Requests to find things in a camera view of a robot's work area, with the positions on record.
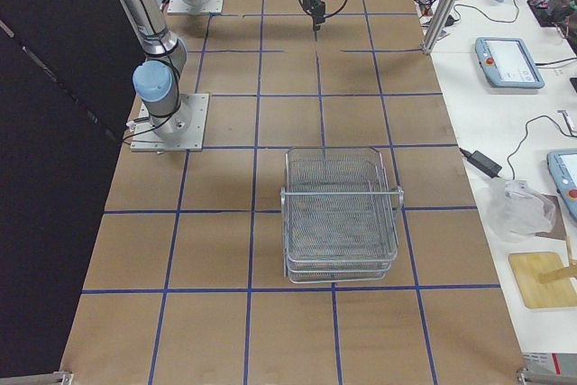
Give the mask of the far blue teach pendant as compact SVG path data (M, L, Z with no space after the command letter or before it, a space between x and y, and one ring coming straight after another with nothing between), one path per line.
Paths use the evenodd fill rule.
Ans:
M518 38L480 37L474 43L481 70L495 88L541 89L545 82Z

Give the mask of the blue teach pendant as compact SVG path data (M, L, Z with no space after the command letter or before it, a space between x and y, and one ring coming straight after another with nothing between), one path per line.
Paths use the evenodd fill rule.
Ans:
M480 37L474 43L481 70L495 88L541 89L545 82L518 38Z
M576 150L550 151L546 156L547 168L554 181L557 193L576 220Z

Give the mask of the black power adapter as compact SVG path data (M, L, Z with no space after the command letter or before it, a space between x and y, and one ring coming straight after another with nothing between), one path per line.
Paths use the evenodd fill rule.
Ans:
M494 179L499 175L502 167L494 160L487 157L480 151L469 152L466 150L461 150L465 159L476 169L480 170L482 173L488 177Z

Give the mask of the clear plastic bag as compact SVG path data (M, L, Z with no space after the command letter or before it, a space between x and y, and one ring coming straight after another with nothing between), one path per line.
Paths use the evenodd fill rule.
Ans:
M486 212L490 228L499 235L551 233L556 224L554 202L525 180L495 178L489 185Z

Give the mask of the near blue teach pendant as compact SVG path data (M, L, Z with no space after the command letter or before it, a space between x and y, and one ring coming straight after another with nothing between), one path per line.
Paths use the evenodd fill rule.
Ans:
M576 150L550 151L546 156L547 168L554 181L557 193L576 220Z

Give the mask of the wooden board stand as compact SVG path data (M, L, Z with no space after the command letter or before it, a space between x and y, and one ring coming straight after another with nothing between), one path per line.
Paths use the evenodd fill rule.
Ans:
M505 265L507 302L525 311L576 307L576 252L564 227L535 234L511 233Z

